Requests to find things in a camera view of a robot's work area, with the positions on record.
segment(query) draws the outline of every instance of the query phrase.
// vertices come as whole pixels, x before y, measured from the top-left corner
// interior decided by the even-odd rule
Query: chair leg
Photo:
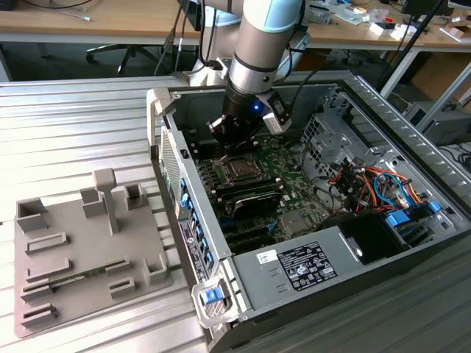
[[[127,49],[129,45],[127,44],[110,44],[109,46],[99,46],[98,48],[93,48],[87,50],[87,54],[96,54],[103,51],[112,51],[117,49]]]
[[[98,48],[93,48],[87,50],[87,55],[85,59],[89,64],[95,64],[96,61],[93,58],[93,54],[95,53],[102,53],[103,51],[112,51],[112,50],[119,50],[119,49],[128,49],[129,46],[127,44],[110,44],[109,46],[99,46]]]
[[[124,74],[124,69],[126,68],[126,65],[127,65],[127,62],[128,60],[130,59],[130,56],[132,55],[132,51],[134,49],[132,49],[132,47],[129,47],[127,50],[126,50],[126,54],[124,55],[124,58],[123,58],[123,61],[121,61],[121,64],[118,68],[118,77],[120,76],[123,76]]]
[[[38,43],[37,46],[38,46],[39,54],[43,59],[51,58],[50,53],[47,51],[46,44]]]
[[[143,56],[145,57],[148,57],[150,60],[152,60],[153,62],[155,63],[158,63],[159,62],[159,59],[152,53],[150,53],[149,51],[147,51],[146,49],[138,46],[135,48],[135,50],[139,53],[141,53]]]

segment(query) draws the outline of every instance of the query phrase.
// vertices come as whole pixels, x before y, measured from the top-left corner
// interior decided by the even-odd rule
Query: blue latch
[[[190,201],[190,196],[187,193],[184,193],[182,196],[182,199],[180,200],[180,205],[182,207],[187,207],[189,201]]]
[[[406,215],[406,213],[402,210],[391,212],[387,218],[389,224],[393,227],[397,227],[401,224],[409,222],[411,219]]]
[[[206,264],[208,265],[208,268],[213,266],[213,255],[211,255],[210,252],[206,254]]]
[[[430,203],[430,208],[431,208],[432,211],[434,211],[435,213],[439,212],[439,211],[442,209],[437,201],[432,201],[432,202]]]
[[[196,226],[196,240],[200,241],[203,236],[203,229],[201,229],[201,226],[198,224]]]
[[[203,292],[201,294],[201,298],[203,299],[204,305],[209,305],[220,302],[222,299],[224,299],[224,294],[222,293],[221,288],[214,288]]]
[[[201,249],[203,254],[205,253],[206,249],[208,248],[208,242],[206,239],[201,240]]]

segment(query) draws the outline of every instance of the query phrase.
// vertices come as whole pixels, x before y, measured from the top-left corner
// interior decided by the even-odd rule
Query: warning label
[[[278,259],[295,290],[317,285],[337,277],[337,273],[316,241],[281,252]]]

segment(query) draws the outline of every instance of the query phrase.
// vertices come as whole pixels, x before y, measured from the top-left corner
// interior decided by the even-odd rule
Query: floor
[[[94,55],[96,63],[90,64],[85,59],[87,49],[97,47],[93,44],[63,44],[47,43],[49,58],[41,58],[35,43],[4,43],[4,57],[14,81],[35,81],[50,79],[92,79],[115,77],[123,59],[124,50],[102,52]],[[160,57],[160,47],[148,47],[151,53]],[[176,50],[166,55],[158,75],[168,75],[174,72]],[[180,57],[178,70],[191,70],[196,55],[184,51]],[[323,70],[351,70],[361,75],[372,85],[376,85],[386,67],[386,62],[380,59],[379,51],[346,51],[332,50],[325,60]],[[124,76],[151,76],[156,64],[141,54],[131,57]],[[398,85],[394,90],[407,101],[428,100],[419,90],[411,85]],[[391,102],[399,110],[404,110],[407,103],[397,96],[391,96]]]

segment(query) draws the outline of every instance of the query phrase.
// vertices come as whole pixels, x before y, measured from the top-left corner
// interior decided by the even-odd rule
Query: desk
[[[177,0],[96,0],[91,3],[88,16],[91,22],[72,18],[51,10],[38,9],[20,1],[11,13],[0,12],[0,42],[36,43],[126,43],[162,44],[171,29],[178,11]],[[386,8],[390,16],[402,23],[404,15],[390,6],[372,0],[367,9]],[[399,82],[407,68],[421,51],[471,52],[471,45],[455,42],[431,24],[429,33],[417,41],[400,67],[392,75],[382,94],[387,96]],[[398,41],[389,36],[372,34],[368,24],[353,26],[334,17],[334,24],[311,24],[309,48],[396,50]],[[198,43],[199,33],[190,24],[185,31],[185,43]],[[0,68],[0,82],[6,80]]]

